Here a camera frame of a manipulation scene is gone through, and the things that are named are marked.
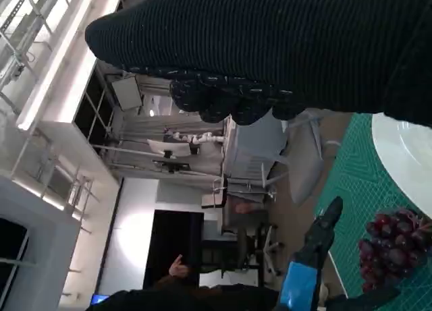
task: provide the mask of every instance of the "white plate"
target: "white plate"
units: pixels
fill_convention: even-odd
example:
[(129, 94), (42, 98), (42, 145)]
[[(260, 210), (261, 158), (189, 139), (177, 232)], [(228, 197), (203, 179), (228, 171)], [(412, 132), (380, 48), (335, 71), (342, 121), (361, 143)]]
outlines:
[(432, 130), (375, 114), (372, 137), (391, 178), (415, 205), (432, 217)]

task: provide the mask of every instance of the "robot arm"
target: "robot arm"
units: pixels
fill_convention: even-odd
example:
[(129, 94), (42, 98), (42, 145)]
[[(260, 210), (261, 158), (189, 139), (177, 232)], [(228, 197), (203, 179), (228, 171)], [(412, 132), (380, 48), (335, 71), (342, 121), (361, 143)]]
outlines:
[[(319, 301), (321, 271), (334, 241), (334, 228), (342, 214), (343, 202), (337, 197), (325, 213), (306, 232), (304, 246), (294, 254), (283, 281), (275, 311), (316, 310)], [(376, 289), (358, 298), (347, 299), (327, 307), (328, 311), (374, 310), (399, 295), (394, 287)]]

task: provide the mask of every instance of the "grape stem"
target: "grape stem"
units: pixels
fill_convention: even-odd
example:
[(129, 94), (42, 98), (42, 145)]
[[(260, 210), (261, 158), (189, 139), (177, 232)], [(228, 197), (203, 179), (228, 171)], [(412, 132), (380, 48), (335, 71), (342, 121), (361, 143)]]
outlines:
[(409, 211), (407, 208), (403, 208), (401, 210), (404, 211), (404, 213), (406, 214), (406, 216), (408, 217), (408, 219), (411, 220), (412, 227), (414, 229), (416, 229), (417, 227), (419, 227), (419, 218), (414, 213), (412, 213), (411, 211)]
[(422, 225), (421, 227), (419, 227), (417, 230), (421, 230), (424, 232), (432, 232), (432, 223), (426, 223), (425, 225)]

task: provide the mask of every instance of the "hand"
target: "hand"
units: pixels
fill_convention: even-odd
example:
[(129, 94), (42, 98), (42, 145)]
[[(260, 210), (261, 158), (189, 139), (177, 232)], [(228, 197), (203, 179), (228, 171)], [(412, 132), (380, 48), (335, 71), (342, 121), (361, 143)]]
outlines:
[(182, 257), (182, 255), (179, 255), (169, 268), (168, 273), (172, 277), (179, 277), (181, 279), (184, 279), (189, 275), (189, 267), (182, 264)]

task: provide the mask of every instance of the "green cutting mat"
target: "green cutting mat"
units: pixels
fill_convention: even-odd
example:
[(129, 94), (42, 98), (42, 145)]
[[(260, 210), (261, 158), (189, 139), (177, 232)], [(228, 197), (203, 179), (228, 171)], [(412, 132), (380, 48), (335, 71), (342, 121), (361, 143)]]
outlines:
[[(316, 209), (319, 213), (336, 196), (344, 199), (331, 255), (350, 297), (362, 293), (357, 242), (368, 236), (365, 224), (378, 211), (415, 208), (381, 164), (373, 145), (371, 122), (371, 115), (353, 116)], [(432, 258), (399, 288), (402, 294), (380, 310), (432, 310)]]

